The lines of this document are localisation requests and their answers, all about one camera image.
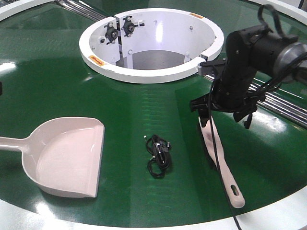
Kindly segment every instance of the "hanging hole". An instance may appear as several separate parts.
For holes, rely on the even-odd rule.
[[[233,192],[236,196],[238,196],[238,195],[239,195],[239,192],[238,192],[236,186],[232,184],[230,187],[231,187],[231,189],[232,189],[232,192]]]

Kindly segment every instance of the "dustpan handle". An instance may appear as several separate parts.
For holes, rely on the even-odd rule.
[[[25,139],[0,137],[0,150],[23,151],[25,148]]]

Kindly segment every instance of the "metal rail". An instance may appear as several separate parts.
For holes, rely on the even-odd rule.
[[[100,14],[94,8],[81,1],[75,2],[72,0],[56,0],[56,3],[71,12],[75,12],[95,22],[107,18],[107,16]]]

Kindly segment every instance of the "brush handle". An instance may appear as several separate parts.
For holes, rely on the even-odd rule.
[[[25,148],[25,139],[0,137],[0,150],[22,152]]]
[[[225,161],[223,146],[222,146],[219,134],[217,132],[215,123],[213,121],[213,118],[212,118],[212,126],[213,126],[215,143],[216,143],[217,157],[218,157],[220,171],[221,171],[221,175],[222,175],[223,183],[225,185],[226,192],[230,199],[231,205],[235,208],[241,208],[244,206],[245,200]],[[208,153],[216,165],[210,121],[207,122],[205,127],[201,127],[201,132],[202,132],[202,136],[205,141]]]

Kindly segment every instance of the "pink brush handle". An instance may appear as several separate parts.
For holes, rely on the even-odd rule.
[[[212,125],[213,125],[214,137],[215,137],[215,142],[216,142],[217,156],[218,156],[220,170],[221,170],[221,174],[223,178],[223,183],[226,188],[226,192],[228,194],[231,205],[233,207],[236,207],[236,208],[243,207],[245,204],[244,197],[242,196],[242,193],[238,185],[236,184],[236,181],[233,175],[231,174],[228,168],[228,165],[225,161],[223,146],[222,146],[219,134],[217,132],[216,126],[214,124],[213,118],[212,118]],[[205,127],[201,127],[201,132],[202,132],[203,139],[206,143],[208,153],[216,165],[210,121],[207,122]]]

